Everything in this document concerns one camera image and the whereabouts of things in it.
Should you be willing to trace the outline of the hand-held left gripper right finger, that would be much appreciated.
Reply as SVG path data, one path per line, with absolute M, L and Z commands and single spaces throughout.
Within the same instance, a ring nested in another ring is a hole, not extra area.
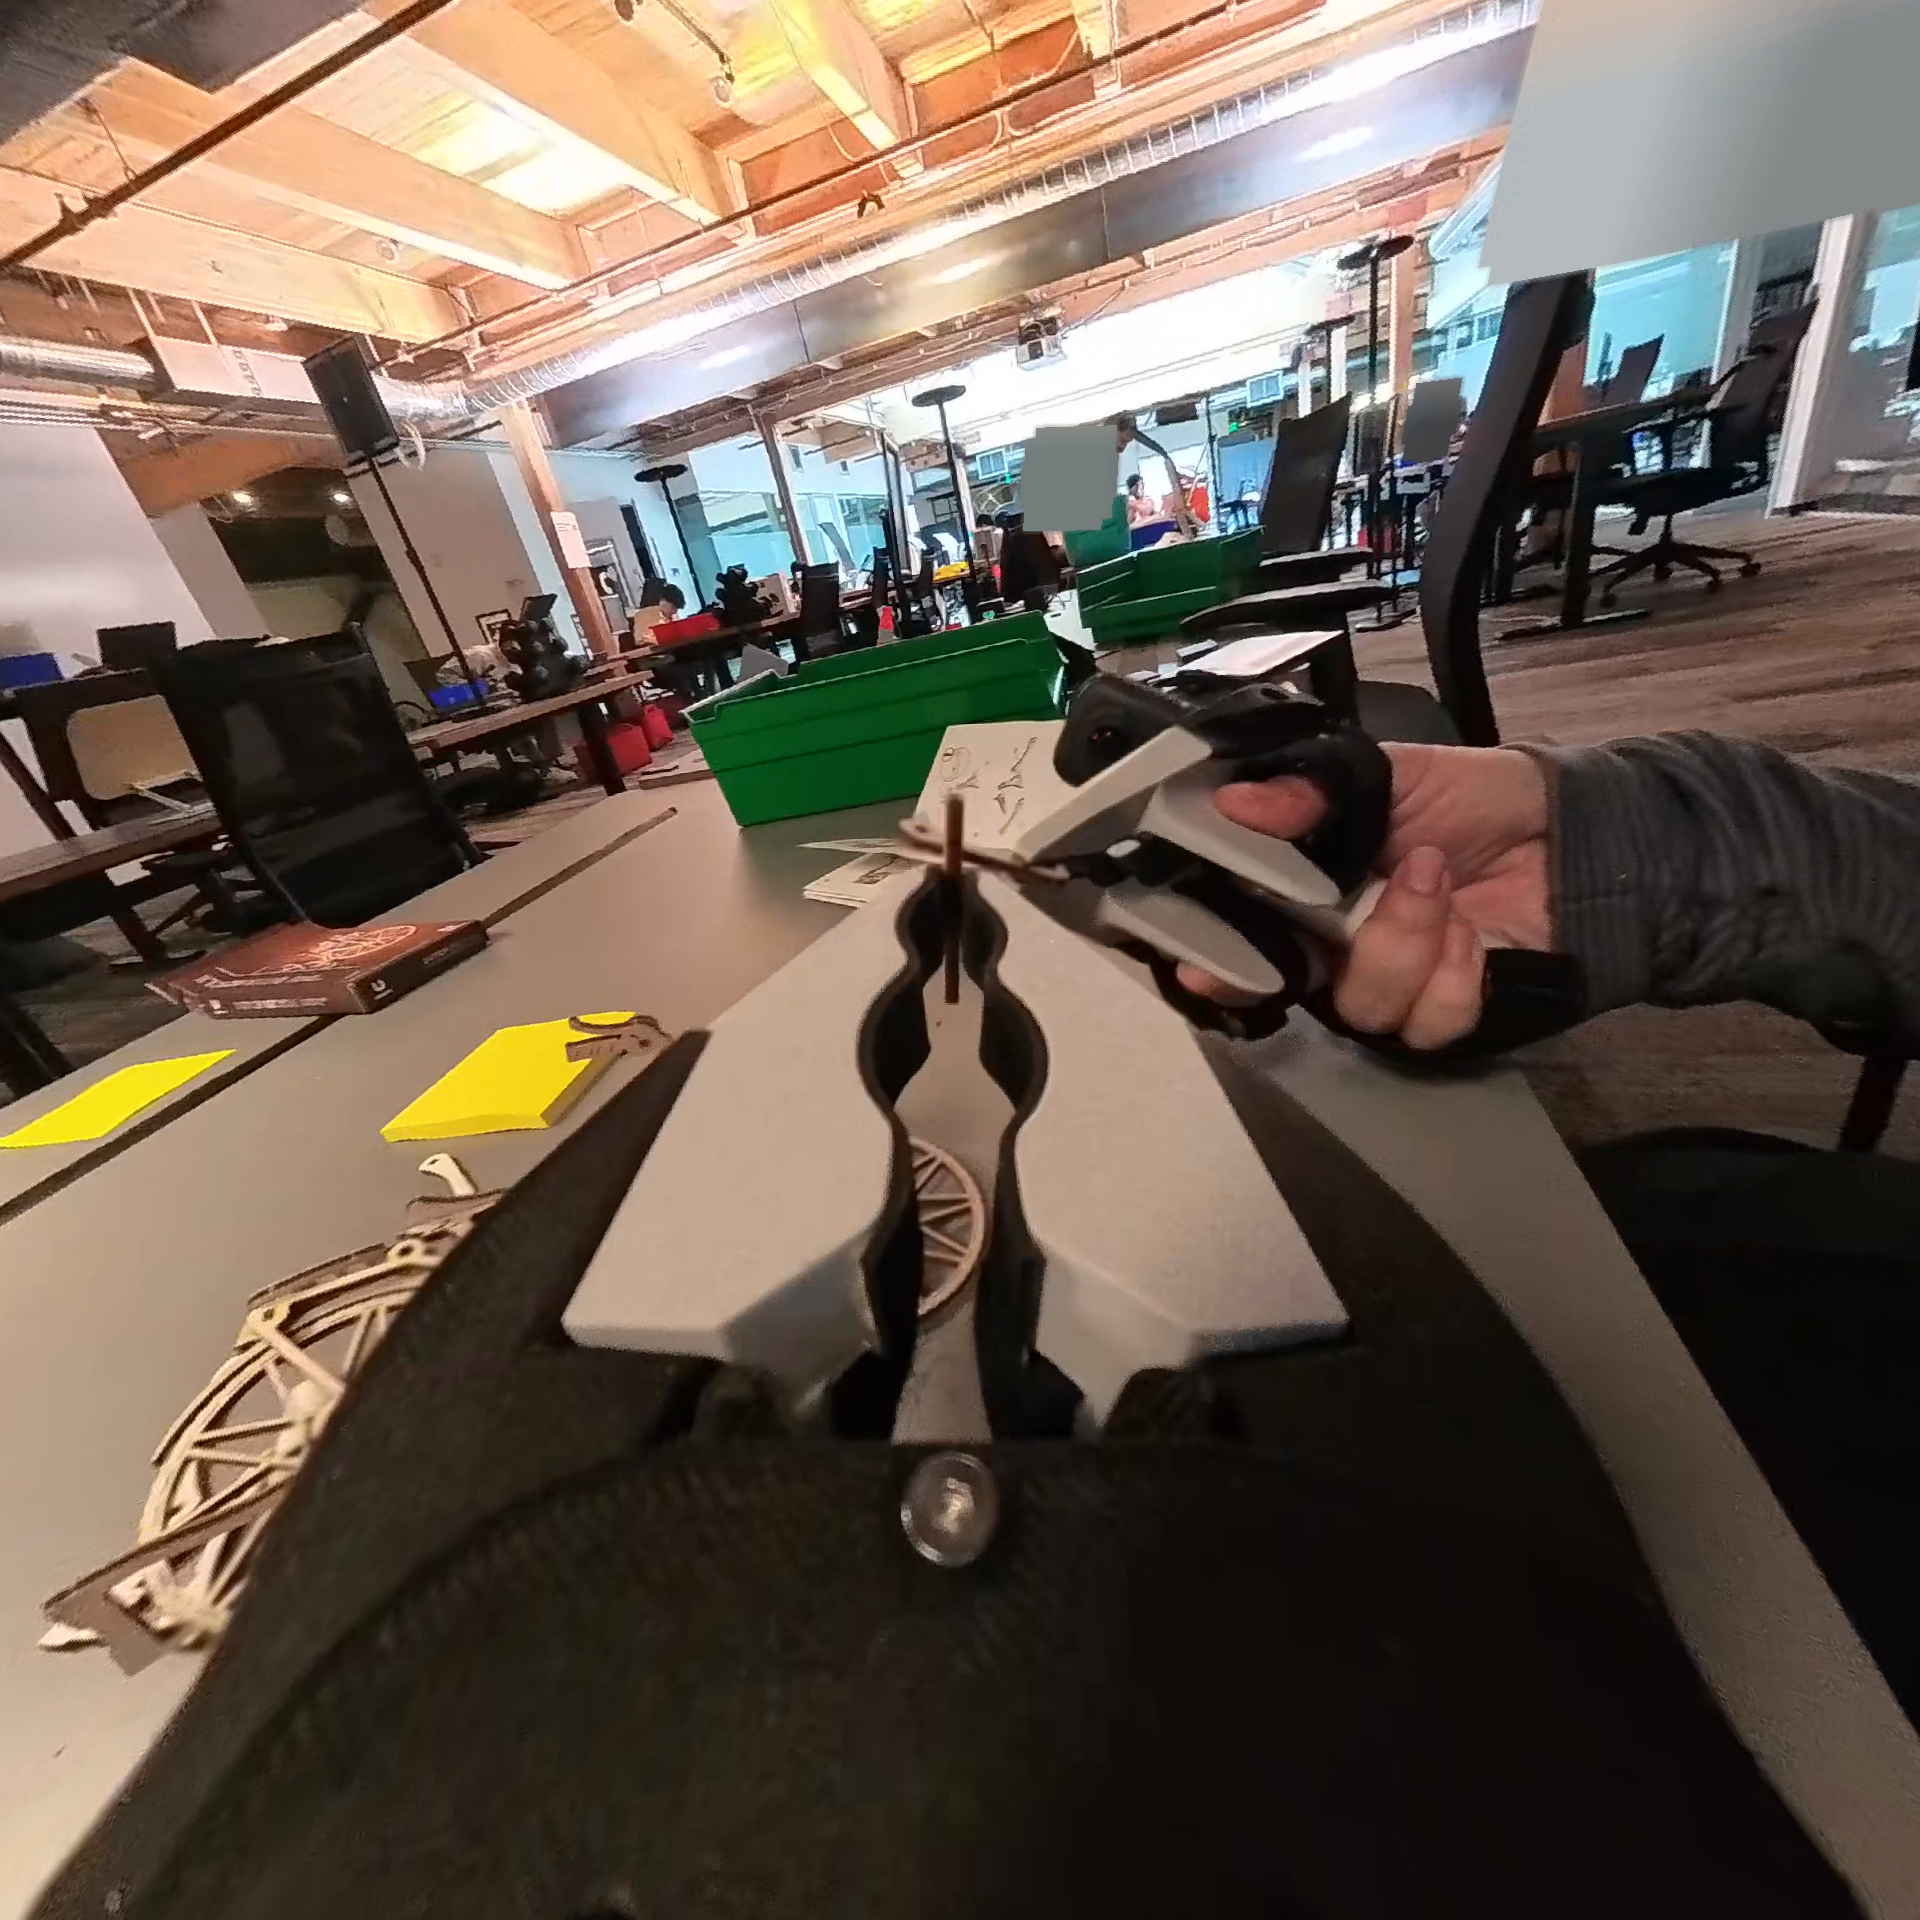
M 1185 1019 L 993 875 L 966 886 L 964 965 L 1012 1107 L 976 1278 L 996 1437 L 1096 1430 L 1140 1376 L 1349 1333 Z

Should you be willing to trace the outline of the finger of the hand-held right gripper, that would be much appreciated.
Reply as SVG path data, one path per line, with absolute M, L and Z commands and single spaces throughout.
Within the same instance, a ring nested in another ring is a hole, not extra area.
M 1077 879 L 1087 934 L 1144 966 L 1208 975 L 1241 998 L 1300 998 L 1310 990 L 1306 920 L 1272 886 L 1232 872 L 1169 883 Z
M 1023 829 L 1023 869 L 1085 872 L 1114 848 L 1160 841 L 1183 857 L 1218 857 L 1218 812 L 1206 773 L 1213 751 L 1185 729 L 1148 737 L 1113 765 L 1070 789 Z

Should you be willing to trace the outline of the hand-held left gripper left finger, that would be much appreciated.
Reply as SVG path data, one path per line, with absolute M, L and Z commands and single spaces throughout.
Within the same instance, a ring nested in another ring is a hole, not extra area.
M 921 1315 L 897 1096 L 938 965 L 942 886 L 909 870 L 701 1032 L 566 1302 L 578 1345 L 717 1360 L 802 1420 L 896 1423 Z

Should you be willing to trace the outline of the small narrow wooden part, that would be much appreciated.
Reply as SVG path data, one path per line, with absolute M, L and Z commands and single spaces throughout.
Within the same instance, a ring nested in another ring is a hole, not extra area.
M 1001 848 L 977 848 L 966 838 L 945 846 L 945 832 L 924 819 L 902 819 L 896 829 L 896 855 L 942 872 L 993 872 L 1023 888 L 1068 885 L 1070 872 L 1057 863 L 1022 859 Z

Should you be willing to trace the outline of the brown model kit box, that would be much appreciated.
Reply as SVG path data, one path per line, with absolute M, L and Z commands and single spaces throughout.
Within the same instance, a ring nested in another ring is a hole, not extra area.
M 369 1017 L 488 945 L 480 920 L 281 925 L 148 982 L 210 1019 Z

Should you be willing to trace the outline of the wooden bicycle model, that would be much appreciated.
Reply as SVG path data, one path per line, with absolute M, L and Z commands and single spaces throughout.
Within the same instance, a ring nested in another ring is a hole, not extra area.
M 152 1453 L 132 1550 L 40 1605 L 38 1645 L 103 1647 L 126 1672 L 213 1645 L 260 1532 L 346 1387 L 495 1203 L 410 1203 L 398 1235 L 250 1295 L 228 1357 Z

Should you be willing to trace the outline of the person's right hand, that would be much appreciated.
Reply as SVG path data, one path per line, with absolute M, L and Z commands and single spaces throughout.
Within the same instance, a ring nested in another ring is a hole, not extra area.
M 1350 1032 L 1438 1051 L 1492 993 L 1497 951 L 1552 951 L 1549 791 L 1518 749 L 1386 743 L 1383 892 L 1335 952 L 1329 1009 Z

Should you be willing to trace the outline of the instruction booklet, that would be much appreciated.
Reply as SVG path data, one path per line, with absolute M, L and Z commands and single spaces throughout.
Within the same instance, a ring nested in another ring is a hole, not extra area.
M 966 841 L 1014 855 L 1018 833 L 1068 792 L 1053 767 L 1062 731 L 1061 718 L 949 727 L 908 819 L 938 829 L 943 797 L 958 791 L 966 799 Z M 886 879 L 924 869 L 896 855 L 896 838 L 838 838 L 807 849 L 840 855 L 833 869 L 802 886 L 802 899 L 816 905 L 858 908 Z

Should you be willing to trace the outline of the small green plastic bin stack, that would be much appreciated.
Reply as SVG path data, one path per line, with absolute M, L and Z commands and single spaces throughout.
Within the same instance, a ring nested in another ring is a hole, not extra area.
M 1098 649 L 1165 639 L 1193 613 L 1247 590 L 1263 557 L 1258 531 L 1156 544 L 1077 572 L 1077 613 Z

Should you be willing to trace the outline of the large green plastic bin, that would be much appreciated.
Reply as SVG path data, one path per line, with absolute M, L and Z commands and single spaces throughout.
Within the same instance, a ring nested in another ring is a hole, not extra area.
M 889 639 L 745 679 L 687 709 L 741 828 L 911 799 L 949 727 L 1053 718 L 1064 652 L 1042 615 Z

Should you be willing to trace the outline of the yellow sticky note pad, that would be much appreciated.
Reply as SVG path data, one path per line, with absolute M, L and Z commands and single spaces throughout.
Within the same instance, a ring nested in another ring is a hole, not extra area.
M 410 1145 L 548 1132 L 605 1067 L 609 1054 L 566 1017 L 501 1025 L 385 1120 L 378 1136 Z
M 228 1047 L 158 1062 L 132 1062 L 74 1092 L 47 1112 L 2 1136 L 4 1152 L 57 1145 L 93 1145 L 128 1126 L 162 1099 L 191 1087 L 215 1064 L 232 1056 Z

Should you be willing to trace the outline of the black floor lamp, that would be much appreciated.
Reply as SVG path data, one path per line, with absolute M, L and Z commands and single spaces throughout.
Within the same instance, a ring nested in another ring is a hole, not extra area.
M 962 453 L 959 453 L 959 447 L 952 438 L 952 430 L 950 430 L 950 420 L 949 420 L 949 409 L 952 406 L 952 403 L 964 397 L 964 393 L 966 393 L 966 388 L 964 388 L 962 382 L 943 382 L 943 384 L 936 384 L 932 388 L 914 393 L 911 403 L 914 403 L 914 406 L 918 406 L 924 412 L 932 412 L 935 419 L 936 419 L 938 443 L 942 443 L 943 464 L 945 464 L 945 471 L 949 471 L 949 481 L 950 481 L 950 494 L 952 494 L 952 508 L 954 508 L 954 517 L 958 517 L 958 531 L 959 531 L 959 537 L 962 537 L 962 548 L 964 548 L 966 561 L 972 565 L 976 560 L 976 508 L 974 508 L 974 499 L 972 499 L 968 478 L 964 472 Z
M 657 505 L 671 528 L 674 545 L 678 548 L 687 577 L 687 605 L 706 608 L 716 590 L 712 541 L 687 517 L 692 494 L 681 486 L 687 480 L 687 467 L 678 462 L 646 464 L 632 478 L 645 489 L 657 494 Z

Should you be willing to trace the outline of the black mesh office chair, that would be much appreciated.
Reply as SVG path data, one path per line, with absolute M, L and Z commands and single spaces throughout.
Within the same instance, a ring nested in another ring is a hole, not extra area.
M 481 863 L 356 630 L 208 639 L 151 679 L 228 841 L 292 920 L 384 920 Z

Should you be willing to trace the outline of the person's legs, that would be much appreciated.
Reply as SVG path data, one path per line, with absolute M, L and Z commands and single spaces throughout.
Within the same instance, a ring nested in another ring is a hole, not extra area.
M 1917 1166 L 1729 1129 L 1576 1160 L 1917 1721 Z

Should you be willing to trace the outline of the black swivel office chair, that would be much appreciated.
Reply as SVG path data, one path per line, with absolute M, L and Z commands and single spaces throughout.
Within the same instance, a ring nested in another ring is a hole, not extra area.
M 1664 464 L 1657 471 L 1606 475 L 1599 505 L 1628 510 L 1631 537 L 1642 534 L 1652 521 L 1662 525 L 1657 539 L 1634 551 L 1615 551 L 1590 574 L 1602 608 L 1613 608 L 1618 588 L 1641 574 L 1664 583 L 1676 569 L 1687 569 L 1712 592 L 1720 588 L 1722 567 L 1732 567 L 1741 577 L 1760 574 L 1760 560 L 1750 552 L 1679 539 L 1673 525 L 1687 512 L 1769 491 L 1772 419 L 1783 406 L 1815 316 L 1817 299 L 1808 299 L 1760 319 L 1712 399 L 1697 406 L 1673 404 L 1664 419 L 1647 425 L 1662 441 Z

